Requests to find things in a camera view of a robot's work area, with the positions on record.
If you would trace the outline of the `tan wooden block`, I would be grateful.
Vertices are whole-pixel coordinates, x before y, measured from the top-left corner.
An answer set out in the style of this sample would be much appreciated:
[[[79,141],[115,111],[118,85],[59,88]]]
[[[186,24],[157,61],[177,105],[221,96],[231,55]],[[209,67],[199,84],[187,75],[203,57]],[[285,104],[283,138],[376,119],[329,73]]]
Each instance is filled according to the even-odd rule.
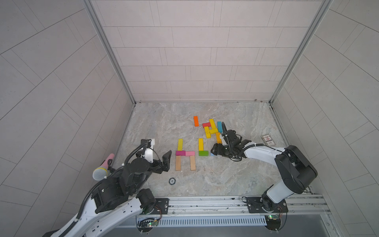
[[[176,156],[175,170],[181,170],[181,156]]]
[[[190,170],[196,170],[195,156],[190,156]]]

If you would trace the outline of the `teal block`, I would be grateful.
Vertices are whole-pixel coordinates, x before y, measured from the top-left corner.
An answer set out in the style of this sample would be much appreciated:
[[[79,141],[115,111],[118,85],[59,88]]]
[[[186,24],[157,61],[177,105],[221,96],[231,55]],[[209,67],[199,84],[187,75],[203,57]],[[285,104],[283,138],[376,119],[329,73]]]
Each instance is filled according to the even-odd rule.
[[[221,122],[221,121],[218,121],[218,122],[217,122],[217,128],[218,128],[218,131],[219,131],[220,133],[223,132],[222,122]]]

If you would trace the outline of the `magenta block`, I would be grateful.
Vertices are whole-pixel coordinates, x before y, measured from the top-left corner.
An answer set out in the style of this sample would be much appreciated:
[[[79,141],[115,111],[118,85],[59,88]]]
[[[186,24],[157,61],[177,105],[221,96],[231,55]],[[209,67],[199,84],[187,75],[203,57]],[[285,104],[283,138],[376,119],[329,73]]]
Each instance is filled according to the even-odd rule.
[[[176,151],[176,156],[186,156],[186,151]]]

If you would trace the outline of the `yellow block small horizontal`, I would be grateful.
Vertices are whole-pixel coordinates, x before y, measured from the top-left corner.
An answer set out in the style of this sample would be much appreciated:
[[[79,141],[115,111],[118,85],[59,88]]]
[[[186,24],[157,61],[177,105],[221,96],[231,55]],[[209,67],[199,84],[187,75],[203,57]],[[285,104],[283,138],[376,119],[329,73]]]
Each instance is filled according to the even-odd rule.
[[[209,132],[210,132],[210,134],[215,134],[215,133],[217,133],[217,132],[219,132],[219,131],[218,131],[217,128],[215,128],[215,129],[211,129],[211,130],[209,130]]]

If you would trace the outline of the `yellow block short vertical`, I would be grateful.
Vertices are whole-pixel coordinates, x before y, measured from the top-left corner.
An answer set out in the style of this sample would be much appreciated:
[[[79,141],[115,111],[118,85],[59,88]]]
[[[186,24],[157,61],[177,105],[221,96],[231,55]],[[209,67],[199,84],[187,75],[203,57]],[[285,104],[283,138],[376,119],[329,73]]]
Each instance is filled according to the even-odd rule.
[[[211,133],[210,133],[210,129],[209,129],[208,126],[204,127],[204,131],[205,131],[205,134],[206,134],[206,138],[207,139],[211,138]]]

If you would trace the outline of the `green block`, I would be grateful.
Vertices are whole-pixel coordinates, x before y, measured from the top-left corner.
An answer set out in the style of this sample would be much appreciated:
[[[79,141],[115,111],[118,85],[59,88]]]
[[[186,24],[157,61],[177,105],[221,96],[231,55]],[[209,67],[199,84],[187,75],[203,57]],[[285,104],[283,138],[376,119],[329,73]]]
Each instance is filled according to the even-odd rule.
[[[208,151],[198,151],[198,155],[201,157],[207,157],[207,156],[209,156],[209,152]]]

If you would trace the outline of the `pink block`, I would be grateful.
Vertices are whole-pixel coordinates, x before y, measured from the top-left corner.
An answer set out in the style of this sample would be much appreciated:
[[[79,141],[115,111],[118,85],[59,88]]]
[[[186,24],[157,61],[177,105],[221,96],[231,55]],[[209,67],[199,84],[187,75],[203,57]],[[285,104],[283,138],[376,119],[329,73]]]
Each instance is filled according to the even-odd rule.
[[[186,157],[190,157],[190,156],[194,156],[194,155],[195,155],[195,151],[186,151],[185,152]]]

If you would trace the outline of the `red block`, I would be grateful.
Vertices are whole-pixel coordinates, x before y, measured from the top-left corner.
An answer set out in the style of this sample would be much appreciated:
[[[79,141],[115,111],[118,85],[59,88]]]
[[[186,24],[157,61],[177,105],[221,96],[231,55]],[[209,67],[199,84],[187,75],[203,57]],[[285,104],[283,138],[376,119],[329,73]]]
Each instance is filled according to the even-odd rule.
[[[202,126],[203,126],[203,127],[211,127],[212,125],[211,125],[210,122],[207,122],[207,123],[203,123]]]

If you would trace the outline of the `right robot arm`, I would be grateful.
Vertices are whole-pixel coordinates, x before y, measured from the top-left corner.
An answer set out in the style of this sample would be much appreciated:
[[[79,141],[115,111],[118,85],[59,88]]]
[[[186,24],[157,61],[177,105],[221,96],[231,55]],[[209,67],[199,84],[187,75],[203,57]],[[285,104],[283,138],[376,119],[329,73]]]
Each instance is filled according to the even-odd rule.
[[[274,165],[281,180],[269,187],[255,206],[266,212],[274,212],[278,204],[293,194],[302,194],[318,176],[311,162],[296,146],[273,148],[250,140],[242,140],[234,130],[221,134],[222,143],[214,144],[211,153],[235,162],[256,159]]]

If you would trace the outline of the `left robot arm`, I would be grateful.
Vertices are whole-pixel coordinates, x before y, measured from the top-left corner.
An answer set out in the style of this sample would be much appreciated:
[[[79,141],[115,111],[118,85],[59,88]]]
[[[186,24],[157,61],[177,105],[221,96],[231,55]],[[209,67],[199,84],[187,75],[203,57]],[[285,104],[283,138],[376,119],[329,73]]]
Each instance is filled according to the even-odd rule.
[[[111,175],[96,183],[86,194],[79,212],[61,229],[44,234],[46,237],[101,237],[129,218],[158,212],[157,218],[137,222],[143,232],[157,226],[167,213],[168,203],[156,201],[143,185],[153,173],[170,169],[172,151],[154,159],[153,139],[143,139]]]

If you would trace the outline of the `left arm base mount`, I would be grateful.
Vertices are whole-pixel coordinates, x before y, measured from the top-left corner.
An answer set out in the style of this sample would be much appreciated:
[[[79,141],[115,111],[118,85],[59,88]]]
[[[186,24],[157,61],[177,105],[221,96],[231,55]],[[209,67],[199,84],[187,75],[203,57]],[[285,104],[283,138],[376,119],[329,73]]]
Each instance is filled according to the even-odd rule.
[[[146,215],[166,215],[169,208],[169,198],[157,198],[153,209]]]

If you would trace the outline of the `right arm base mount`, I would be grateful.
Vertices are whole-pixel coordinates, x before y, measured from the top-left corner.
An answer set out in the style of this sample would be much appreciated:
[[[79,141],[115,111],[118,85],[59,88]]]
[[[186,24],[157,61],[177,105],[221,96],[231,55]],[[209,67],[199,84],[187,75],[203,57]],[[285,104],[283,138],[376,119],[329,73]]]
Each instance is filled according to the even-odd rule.
[[[272,202],[269,198],[256,197],[242,197],[242,202],[247,205],[249,213],[287,213],[288,206],[283,199],[279,203]]]

